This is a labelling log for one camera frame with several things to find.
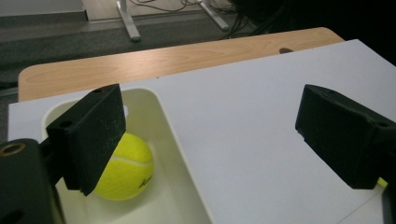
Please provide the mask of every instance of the gray carpet floor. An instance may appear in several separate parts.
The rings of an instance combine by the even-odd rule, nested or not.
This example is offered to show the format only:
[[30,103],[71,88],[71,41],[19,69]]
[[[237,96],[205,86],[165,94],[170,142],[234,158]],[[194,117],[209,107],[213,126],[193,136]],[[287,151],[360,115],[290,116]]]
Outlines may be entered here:
[[[221,17],[233,25],[235,15]],[[4,35],[6,39],[0,39],[0,82],[17,82],[19,73],[34,64],[201,43],[227,35],[204,12],[137,18],[135,23],[142,36],[139,43],[130,41],[121,21],[111,22],[113,25],[73,21],[78,27],[73,28],[73,22],[58,18],[57,23],[50,22],[46,31],[41,23],[47,20],[22,27],[7,25],[9,22],[4,25],[3,21],[6,30],[0,29],[0,34],[7,35]],[[249,24],[243,31],[253,29]],[[0,142],[7,141],[7,107],[17,100],[16,94],[1,96],[0,90]]]

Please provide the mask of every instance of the yellow tennis ball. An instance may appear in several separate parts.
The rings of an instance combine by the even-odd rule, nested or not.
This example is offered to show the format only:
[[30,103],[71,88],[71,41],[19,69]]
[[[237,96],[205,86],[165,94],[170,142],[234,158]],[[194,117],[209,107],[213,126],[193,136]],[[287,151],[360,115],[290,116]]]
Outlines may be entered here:
[[386,188],[388,185],[388,182],[385,181],[383,178],[379,177],[378,178],[378,182],[376,182],[377,184],[379,184],[382,188]]
[[141,138],[125,133],[94,191],[112,201],[132,199],[146,188],[153,171],[149,146]]

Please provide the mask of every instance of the screw hole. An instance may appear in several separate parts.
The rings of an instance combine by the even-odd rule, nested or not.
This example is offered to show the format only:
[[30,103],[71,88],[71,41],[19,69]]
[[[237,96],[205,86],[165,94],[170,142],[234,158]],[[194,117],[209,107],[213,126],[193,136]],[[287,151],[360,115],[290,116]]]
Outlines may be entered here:
[[281,49],[279,49],[279,53],[280,53],[280,54],[291,53],[291,52],[293,52],[292,49],[287,49],[287,48],[281,48]]
[[11,156],[24,150],[26,145],[24,143],[12,143],[0,149],[0,156]]

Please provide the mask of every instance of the white plastic container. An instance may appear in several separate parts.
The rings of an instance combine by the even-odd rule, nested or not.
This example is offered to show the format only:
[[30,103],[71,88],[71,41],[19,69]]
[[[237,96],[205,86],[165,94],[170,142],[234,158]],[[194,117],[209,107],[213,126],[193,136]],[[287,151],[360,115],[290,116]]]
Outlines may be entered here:
[[[94,192],[85,197],[68,190],[61,179],[56,187],[66,223],[211,223],[157,96],[145,89],[131,89],[122,92],[122,99],[128,108],[127,132],[146,140],[152,150],[153,177],[146,190],[124,202],[102,199]],[[47,137],[45,128],[75,102],[49,111],[43,119],[43,139]]]

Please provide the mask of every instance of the wooden tabletop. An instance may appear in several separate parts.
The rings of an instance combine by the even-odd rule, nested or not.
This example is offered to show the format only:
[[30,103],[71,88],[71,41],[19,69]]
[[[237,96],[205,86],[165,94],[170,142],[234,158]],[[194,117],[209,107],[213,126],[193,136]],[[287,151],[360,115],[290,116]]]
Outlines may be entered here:
[[343,41],[327,28],[315,28],[39,64],[20,73],[19,101],[276,55],[282,48],[312,49]]

